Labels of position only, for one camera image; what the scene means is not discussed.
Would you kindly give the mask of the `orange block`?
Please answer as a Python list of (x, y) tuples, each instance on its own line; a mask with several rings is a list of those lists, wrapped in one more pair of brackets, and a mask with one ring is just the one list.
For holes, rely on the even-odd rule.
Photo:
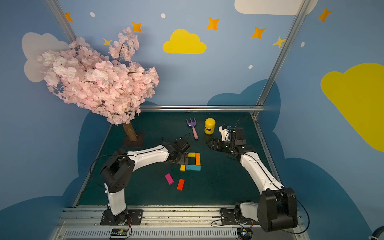
[(200, 157), (200, 153), (195, 153), (195, 162), (196, 162), (196, 165), (197, 165), (197, 166), (200, 166), (200, 165), (201, 165), (201, 157)]

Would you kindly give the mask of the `teal block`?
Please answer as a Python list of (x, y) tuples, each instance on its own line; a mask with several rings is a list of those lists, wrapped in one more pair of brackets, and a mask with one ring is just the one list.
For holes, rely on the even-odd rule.
[(201, 171), (201, 166), (197, 165), (187, 165), (186, 166), (187, 171)]

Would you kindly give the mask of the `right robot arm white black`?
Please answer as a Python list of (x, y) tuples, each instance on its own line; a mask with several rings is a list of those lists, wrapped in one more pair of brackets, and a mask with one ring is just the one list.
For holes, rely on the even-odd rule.
[(260, 192), (258, 203), (237, 203), (224, 222), (245, 225), (256, 222), (266, 232), (285, 231), (298, 225), (296, 193), (285, 188), (261, 161), (255, 148), (247, 144), (244, 130), (228, 125), (219, 127), (221, 137), (208, 144), (211, 150), (231, 154), (249, 173)]

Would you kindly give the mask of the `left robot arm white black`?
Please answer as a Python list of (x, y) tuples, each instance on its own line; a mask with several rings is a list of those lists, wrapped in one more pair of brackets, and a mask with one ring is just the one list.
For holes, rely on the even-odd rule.
[(143, 211), (128, 210), (125, 201), (125, 188), (133, 172), (155, 163), (181, 165), (190, 147), (185, 139), (179, 138), (172, 144), (163, 143), (140, 151), (119, 150), (111, 155), (100, 171), (108, 198), (107, 210), (103, 212), (101, 225), (140, 225)]

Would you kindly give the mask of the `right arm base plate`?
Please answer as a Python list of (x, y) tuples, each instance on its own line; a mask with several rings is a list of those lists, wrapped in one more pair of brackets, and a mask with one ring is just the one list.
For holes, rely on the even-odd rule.
[(242, 216), (240, 209), (237, 207), (234, 209), (221, 208), (219, 212), (222, 225), (259, 225), (258, 221)]

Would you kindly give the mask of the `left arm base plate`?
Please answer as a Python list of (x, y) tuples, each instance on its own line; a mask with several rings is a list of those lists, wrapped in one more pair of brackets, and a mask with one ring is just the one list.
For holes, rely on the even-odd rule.
[(143, 219), (143, 210), (126, 209), (118, 215), (113, 215), (110, 209), (102, 214), (101, 226), (139, 226)]

